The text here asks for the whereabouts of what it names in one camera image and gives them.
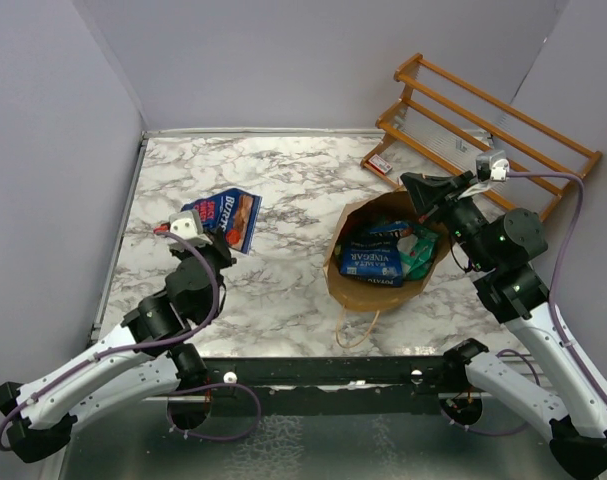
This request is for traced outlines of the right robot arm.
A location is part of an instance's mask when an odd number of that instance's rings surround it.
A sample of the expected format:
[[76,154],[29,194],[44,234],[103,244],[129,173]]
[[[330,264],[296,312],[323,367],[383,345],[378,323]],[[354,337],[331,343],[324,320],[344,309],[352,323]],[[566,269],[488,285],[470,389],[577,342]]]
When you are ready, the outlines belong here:
[[455,359],[442,367],[444,383],[491,394],[545,439],[568,475],[597,478],[607,470],[607,379],[563,320],[555,287],[531,265],[547,249],[538,214],[514,208],[488,221],[472,198],[481,183],[471,172],[405,173],[401,181],[420,223],[441,224],[454,236],[480,274],[474,286],[481,303],[527,348],[553,389],[505,366],[475,340],[450,350]]

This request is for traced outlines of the blue Burts chips bag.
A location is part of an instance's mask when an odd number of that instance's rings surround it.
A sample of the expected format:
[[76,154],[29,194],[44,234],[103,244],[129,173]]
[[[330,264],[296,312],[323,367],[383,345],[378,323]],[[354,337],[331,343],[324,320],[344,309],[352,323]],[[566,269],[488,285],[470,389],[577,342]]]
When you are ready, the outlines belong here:
[[181,211],[197,211],[206,230],[221,228],[231,249],[248,254],[261,203],[259,195],[230,188],[184,204]]

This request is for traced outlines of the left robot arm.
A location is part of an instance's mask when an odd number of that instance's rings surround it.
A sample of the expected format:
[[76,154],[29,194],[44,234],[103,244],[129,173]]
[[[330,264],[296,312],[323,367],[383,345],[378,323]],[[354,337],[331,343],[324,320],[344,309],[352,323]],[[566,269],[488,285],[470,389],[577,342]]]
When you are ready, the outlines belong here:
[[235,260],[220,228],[197,240],[170,237],[186,251],[162,290],[57,370],[0,385],[0,451],[37,462],[109,413],[155,395],[193,394],[206,383],[207,368],[189,340],[220,313],[221,272]]

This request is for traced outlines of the brown paper bag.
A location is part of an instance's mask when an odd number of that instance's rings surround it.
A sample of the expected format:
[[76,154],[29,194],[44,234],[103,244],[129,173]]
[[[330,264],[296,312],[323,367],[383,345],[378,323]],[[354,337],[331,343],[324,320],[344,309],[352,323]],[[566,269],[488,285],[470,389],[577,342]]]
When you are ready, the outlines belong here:
[[[382,313],[423,292],[449,251],[447,230],[420,223],[409,194],[401,187],[346,205],[323,264],[328,292],[341,307],[336,343],[352,349],[367,340]],[[358,340],[342,337],[349,313],[372,316]]]

